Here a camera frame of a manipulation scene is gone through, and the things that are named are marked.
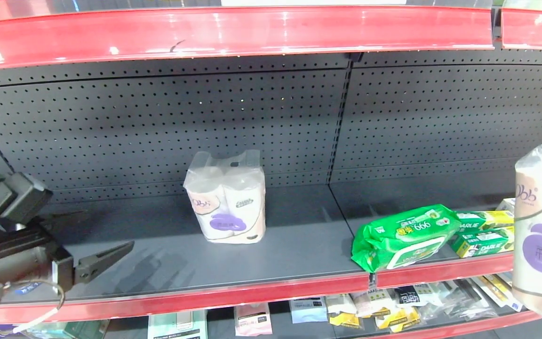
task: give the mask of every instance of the lower shelf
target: lower shelf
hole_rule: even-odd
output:
[[[401,333],[387,330],[376,331],[373,320],[366,319],[367,330],[353,330],[335,327],[329,323],[292,324],[287,302],[272,303],[271,323],[273,335],[264,335],[265,339],[442,339],[469,333],[494,330],[505,326],[530,322],[540,318],[532,311],[512,313],[509,309],[499,309],[500,317],[456,322],[437,318],[429,324]],[[235,339],[234,314],[231,307],[208,311],[208,337],[211,339]],[[110,323],[105,339],[139,339],[148,337],[148,318],[114,319]]]
[[[263,240],[254,245],[206,241],[183,195],[52,205],[87,210],[80,225],[54,236],[75,260],[128,240],[129,255],[87,285],[67,293],[51,320],[136,317],[226,307],[368,288],[369,275],[350,256],[352,234],[326,185],[267,189]],[[0,323],[25,323],[52,307],[43,285],[7,294]]]

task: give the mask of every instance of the store shelf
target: store shelf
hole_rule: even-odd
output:
[[[492,48],[489,8],[164,8],[0,21],[0,69],[201,56]]]
[[[542,10],[503,7],[504,48],[542,49]]]
[[[334,197],[353,234],[361,225],[420,206],[442,203],[452,210],[494,210],[513,195],[511,171],[465,172],[414,178],[334,183]],[[377,273],[379,288],[432,283],[512,270],[511,253],[460,259],[445,246],[412,266]]]
[[[88,210],[81,225],[54,236],[75,260],[127,240],[133,251],[87,285],[67,293],[51,320],[136,317],[187,309],[367,290],[369,275],[350,259],[352,235],[329,187],[267,189],[267,233],[253,245],[204,239],[183,195],[52,206]],[[45,285],[8,294],[0,323],[25,323],[49,311]]]
[[[498,309],[499,317],[486,318],[471,322],[439,317],[427,324],[401,333],[390,333],[388,330],[377,330],[372,319],[364,319],[366,330],[354,330],[335,327],[328,322],[292,324],[290,308],[287,302],[271,303],[272,335],[269,339],[303,338],[303,339],[443,339],[456,335],[465,335],[480,331],[494,330],[505,326],[530,322],[540,318],[531,311],[512,313],[510,309]],[[215,339],[234,339],[235,322],[231,307],[213,309],[208,312],[208,337]],[[113,320],[105,339],[146,338],[148,318],[127,318]]]

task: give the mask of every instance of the red price rail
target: red price rail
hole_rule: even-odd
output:
[[[0,69],[110,60],[492,48],[489,8],[157,8],[0,21]]]

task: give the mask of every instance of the toilet paper roll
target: toilet paper roll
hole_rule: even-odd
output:
[[[245,233],[253,228],[254,235],[263,234],[264,174],[252,168],[232,168],[225,175],[223,190],[230,214],[245,224],[244,229],[234,230],[235,234]]]
[[[224,190],[221,186],[223,171],[217,167],[191,169],[185,179],[185,190],[190,198],[202,233],[209,240],[228,238],[232,229],[217,227],[218,215],[227,213]]]

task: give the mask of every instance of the green toothpaste box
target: green toothpaste box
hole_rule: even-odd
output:
[[[509,238],[502,230],[489,230],[475,234],[459,234],[451,244],[460,258],[489,255],[503,251]]]
[[[457,212],[457,217],[461,221],[457,233],[478,232],[514,225],[514,214],[509,210]]]

